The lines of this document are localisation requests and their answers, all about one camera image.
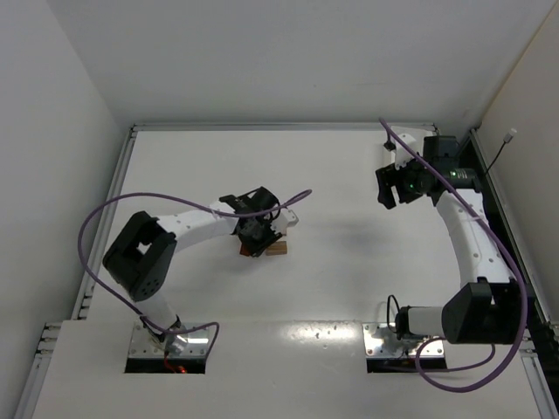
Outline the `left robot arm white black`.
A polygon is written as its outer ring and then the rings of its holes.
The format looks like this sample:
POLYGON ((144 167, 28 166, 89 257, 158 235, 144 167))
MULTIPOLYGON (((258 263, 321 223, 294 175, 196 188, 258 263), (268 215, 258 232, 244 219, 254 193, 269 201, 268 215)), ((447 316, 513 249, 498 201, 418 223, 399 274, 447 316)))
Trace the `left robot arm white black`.
POLYGON ((141 312, 153 339, 164 342, 167 330, 183 327, 161 293, 175 254, 215 237, 235 236, 242 253, 257 258, 297 220, 290 210, 277 209, 278 204, 274 194, 260 187, 241 196, 222 196, 209 211, 170 216, 136 212, 109 246, 102 264, 141 312))

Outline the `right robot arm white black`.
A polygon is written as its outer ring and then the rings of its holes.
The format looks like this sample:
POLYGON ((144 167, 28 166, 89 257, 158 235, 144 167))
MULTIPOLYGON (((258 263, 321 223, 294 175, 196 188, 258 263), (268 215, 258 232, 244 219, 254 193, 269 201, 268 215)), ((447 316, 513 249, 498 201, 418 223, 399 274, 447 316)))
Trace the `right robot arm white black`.
POLYGON ((521 292, 517 276, 494 239, 484 230, 484 196, 478 175, 459 165, 453 137, 428 136, 422 152, 408 134, 384 148, 392 163, 376 170, 377 200, 391 210, 427 196, 442 218, 459 266, 459 291, 444 306, 398 308, 394 333, 400 339, 439 336, 451 344, 511 345, 528 313, 530 295, 521 292))

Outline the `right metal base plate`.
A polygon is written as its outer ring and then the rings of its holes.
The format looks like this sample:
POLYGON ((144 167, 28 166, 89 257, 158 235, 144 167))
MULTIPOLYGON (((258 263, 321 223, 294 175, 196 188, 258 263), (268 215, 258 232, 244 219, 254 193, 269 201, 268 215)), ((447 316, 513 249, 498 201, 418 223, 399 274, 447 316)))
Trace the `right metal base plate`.
POLYGON ((373 361, 414 360, 417 350, 435 336, 410 335, 399 339, 386 322, 362 323, 365 356, 373 361))

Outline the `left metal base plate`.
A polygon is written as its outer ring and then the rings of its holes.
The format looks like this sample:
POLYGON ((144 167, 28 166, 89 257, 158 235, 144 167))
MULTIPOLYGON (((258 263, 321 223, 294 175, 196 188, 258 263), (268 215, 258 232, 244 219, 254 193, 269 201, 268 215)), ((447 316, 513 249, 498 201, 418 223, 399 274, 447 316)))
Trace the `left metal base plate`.
POLYGON ((128 358, 132 360, 162 359, 165 354, 170 360, 203 360, 210 345, 210 332, 203 328, 191 333, 172 335, 157 339, 148 327, 137 321, 132 329, 128 346, 128 358))

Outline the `red small wood block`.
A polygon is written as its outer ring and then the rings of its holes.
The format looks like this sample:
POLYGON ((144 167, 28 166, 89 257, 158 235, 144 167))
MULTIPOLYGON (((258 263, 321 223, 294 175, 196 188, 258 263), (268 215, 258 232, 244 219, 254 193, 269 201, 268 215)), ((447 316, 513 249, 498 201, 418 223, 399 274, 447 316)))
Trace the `red small wood block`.
POLYGON ((242 256, 245 256, 245 257, 250 257, 251 256, 250 251, 244 245, 241 246, 241 248, 239 250, 239 254, 242 255, 242 256))

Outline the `aluminium table frame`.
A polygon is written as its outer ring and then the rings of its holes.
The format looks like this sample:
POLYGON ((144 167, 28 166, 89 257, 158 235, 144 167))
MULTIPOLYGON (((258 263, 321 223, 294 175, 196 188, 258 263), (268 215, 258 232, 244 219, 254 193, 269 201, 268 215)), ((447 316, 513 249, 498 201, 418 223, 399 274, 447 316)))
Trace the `aluminium table frame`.
POLYGON ((550 418, 556 406, 536 358, 518 354, 486 387, 457 395, 416 374, 372 374, 362 323, 385 300, 439 306, 459 289, 446 227, 428 199, 387 210, 377 124, 146 126, 115 174, 121 201, 100 224, 99 258, 138 210, 207 204, 258 186, 304 189, 283 257, 250 259, 235 237, 178 254, 163 288, 186 321, 216 321, 204 374, 129 374, 135 316, 102 289, 85 319, 61 325, 35 393, 37 418, 550 418))

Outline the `metal base plate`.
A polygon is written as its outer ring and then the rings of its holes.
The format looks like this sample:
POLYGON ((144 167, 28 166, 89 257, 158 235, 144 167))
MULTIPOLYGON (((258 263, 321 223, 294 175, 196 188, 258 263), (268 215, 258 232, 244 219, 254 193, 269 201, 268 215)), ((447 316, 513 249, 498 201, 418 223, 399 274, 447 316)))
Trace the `metal base plate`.
POLYGON ((417 350, 435 336, 410 335, 399 339, 386 322, 362 323, 365 356, 373 361, 414 360, 417 350))
POLYGON ((210 332, 203 328, 191 333, 172 335, 157 339, 148 327, 137 321, 132 329, 128 346, 128 358, 132 360, 162 359, 165 354, 170 360, 203 360, 210 345, 210 332))

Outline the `light wood cylinder block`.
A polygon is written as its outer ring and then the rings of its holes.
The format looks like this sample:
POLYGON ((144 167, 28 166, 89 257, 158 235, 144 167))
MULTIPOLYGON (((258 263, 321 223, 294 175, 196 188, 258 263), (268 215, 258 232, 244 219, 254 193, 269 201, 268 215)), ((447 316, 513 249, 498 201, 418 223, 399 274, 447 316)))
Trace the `light wood cylinder block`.
POLYGON ((267 256, 282 256, 288 252, 286 241, 277 241, 266 249, 267 256))

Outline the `white perforated box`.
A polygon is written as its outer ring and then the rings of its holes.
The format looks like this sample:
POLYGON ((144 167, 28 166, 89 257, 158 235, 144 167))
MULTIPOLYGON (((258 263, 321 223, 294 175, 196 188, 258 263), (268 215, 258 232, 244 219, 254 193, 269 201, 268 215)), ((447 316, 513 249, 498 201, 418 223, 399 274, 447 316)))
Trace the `white perforated box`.
POLYGON ((408 144, 414 144, 421 148, 424 143, 425 137, 432 137, 436 134, 433 130, 416 128, 416 127, 403 127, 398 125, 391 125, 391 130, 397 134, 403 141, 408 144))

